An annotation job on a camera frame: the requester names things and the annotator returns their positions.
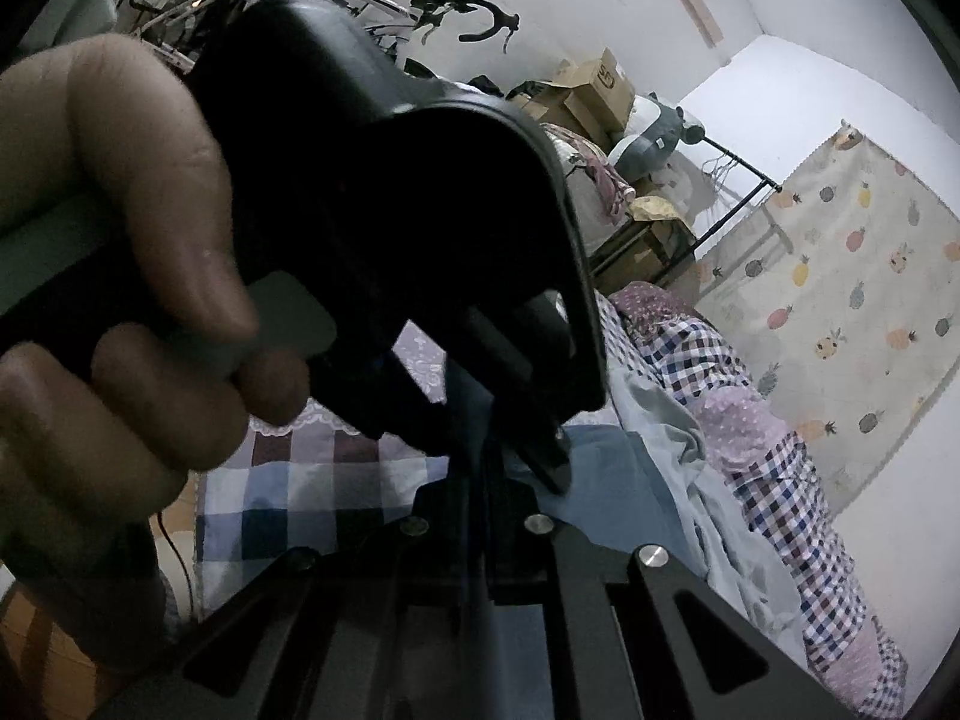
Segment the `purple polka dot bedsheet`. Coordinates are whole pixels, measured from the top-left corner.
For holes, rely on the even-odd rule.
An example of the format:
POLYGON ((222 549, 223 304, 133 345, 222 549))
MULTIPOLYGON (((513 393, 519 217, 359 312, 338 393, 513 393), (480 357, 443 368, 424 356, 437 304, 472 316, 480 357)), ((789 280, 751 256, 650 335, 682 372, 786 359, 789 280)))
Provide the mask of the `purple polka dot bedsheet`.
POLYGON ((407 515, 447 471, 444 455, 370 439, 314 400, 286 426, 252 418, 235 455, 199 483, 197 610, 213 613, 291 548, 329 554, 407 515))

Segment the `brown cardboard box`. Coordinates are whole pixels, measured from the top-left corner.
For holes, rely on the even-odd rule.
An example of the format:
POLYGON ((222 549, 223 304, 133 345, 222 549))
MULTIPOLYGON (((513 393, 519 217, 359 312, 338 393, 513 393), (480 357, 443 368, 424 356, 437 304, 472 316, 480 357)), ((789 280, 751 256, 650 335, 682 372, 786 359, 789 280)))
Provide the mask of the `brown cardboard box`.
POLYGON ((540 122, 566 128, 604 151, 622 135, 635 102, 635 87, 612 50, 579 65, 558 65, 548 82, 524 82, 508 94, 515 106, 540 122))

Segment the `light grey-blue garment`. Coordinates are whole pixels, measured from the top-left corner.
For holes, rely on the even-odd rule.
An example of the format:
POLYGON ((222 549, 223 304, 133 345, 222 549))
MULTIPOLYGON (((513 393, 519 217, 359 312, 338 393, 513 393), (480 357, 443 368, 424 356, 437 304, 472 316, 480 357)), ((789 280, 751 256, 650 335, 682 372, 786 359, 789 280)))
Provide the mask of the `light grey-blue garment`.
POLYGON ((651 379, 608 368, 608 394, 622 426, 641 439, 679 514, 693 571, 803 670, 809 668, 800 596, 765 536, 750 530, 742 505, 709 465, 700 426, 651 379))

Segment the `grey white plush toy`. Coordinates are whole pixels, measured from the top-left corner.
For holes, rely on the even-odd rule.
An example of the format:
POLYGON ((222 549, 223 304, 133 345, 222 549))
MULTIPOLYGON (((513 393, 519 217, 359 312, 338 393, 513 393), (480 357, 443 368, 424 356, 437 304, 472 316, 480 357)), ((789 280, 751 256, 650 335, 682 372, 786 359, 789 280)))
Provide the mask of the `grey white plush toy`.
POLYGON ((662 169, 681 143, 696 145, 704 137, 703 122, 682 106, 664 103, 656 93, 638 94, 608 162, 627 184, 637 184, 662 169))

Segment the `white road bicycle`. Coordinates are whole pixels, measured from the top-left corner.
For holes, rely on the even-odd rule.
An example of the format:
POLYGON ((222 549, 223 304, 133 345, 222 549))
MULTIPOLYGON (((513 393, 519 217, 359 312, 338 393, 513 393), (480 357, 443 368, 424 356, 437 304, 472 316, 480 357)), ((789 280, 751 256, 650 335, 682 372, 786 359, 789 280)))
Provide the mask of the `white road bicycle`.
POLYGON ((462 46, 498 39, 501 49, 508 50, 521 29, 521 16, 490 0, 114 0, 114 5, 122 32, 139 39, 174 73, 187 76, 213 37, 267 2, 316 7, 352 23, 389 64, 415 78, 436 73, 412 57, 413 44, 426 43, 451 16, 483 11, 490 17, 488 26, 457 36, 462 46))

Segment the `plaid rolled quilt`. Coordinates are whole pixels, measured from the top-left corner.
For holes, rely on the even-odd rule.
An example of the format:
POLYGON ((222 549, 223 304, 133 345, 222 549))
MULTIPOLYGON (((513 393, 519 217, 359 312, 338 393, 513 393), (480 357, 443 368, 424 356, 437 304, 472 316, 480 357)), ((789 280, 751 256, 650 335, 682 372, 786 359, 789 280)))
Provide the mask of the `plaid rolled quilt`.
POLYGON ((907 660, 867 601, 804 439, 773 413, 732 344, 679 298, 635 281, 612 305, 654 380, 697 422, 743 522, 791 576, 799 663, 859 717, 900 718, 907 660))

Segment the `blue sweatshirt garment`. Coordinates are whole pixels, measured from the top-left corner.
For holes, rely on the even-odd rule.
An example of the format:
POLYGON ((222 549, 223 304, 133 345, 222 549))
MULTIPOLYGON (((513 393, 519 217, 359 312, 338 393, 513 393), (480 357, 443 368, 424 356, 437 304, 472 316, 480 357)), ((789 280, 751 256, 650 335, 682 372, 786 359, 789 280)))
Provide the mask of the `blue sweatshirt garment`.
POLYGON ((540 483, 514 455, 496 401, 459 367, 446 372, 448 403, 462 433, 449 473, 469 482, 472 635, 467 706, 473 718, 690 718, 695 713, 672 634, 649 590, 640 552, 662 546, 669 566, 688 550, 665 481, 640 441, 612 426, 569 431, 565 489, 540 483), (478 472, 505 470, 530 484, 540 511, 592 543, 631 556, 636 582, 602 587, 563 577, 540 606, 493 606, 478 587, 478 472))

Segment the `black metal clothes rack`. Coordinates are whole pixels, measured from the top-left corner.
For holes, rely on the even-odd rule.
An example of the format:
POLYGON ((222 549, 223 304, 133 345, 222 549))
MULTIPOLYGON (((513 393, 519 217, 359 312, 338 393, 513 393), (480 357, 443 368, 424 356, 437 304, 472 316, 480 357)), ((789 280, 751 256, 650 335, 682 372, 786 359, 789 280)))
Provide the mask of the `black metal clothes rack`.
POLYGON ((768 171, 713 138, 679 146, 636 185, 638 208, 590 254, 596 288, 610 294, 636 280, 681 280, 737 220, 781 189, 768 171))

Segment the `pineapple print wall cloth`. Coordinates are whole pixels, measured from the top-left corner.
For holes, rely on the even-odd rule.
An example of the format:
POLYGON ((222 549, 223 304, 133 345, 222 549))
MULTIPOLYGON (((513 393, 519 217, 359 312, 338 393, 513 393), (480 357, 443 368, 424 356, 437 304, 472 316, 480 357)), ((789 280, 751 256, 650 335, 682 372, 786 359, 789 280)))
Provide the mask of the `pineapple print wall cloth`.
POLYGON ((844 124, 697 268, 698 312, 807 444, 843 511, 957 364, 957 216, 844 124))

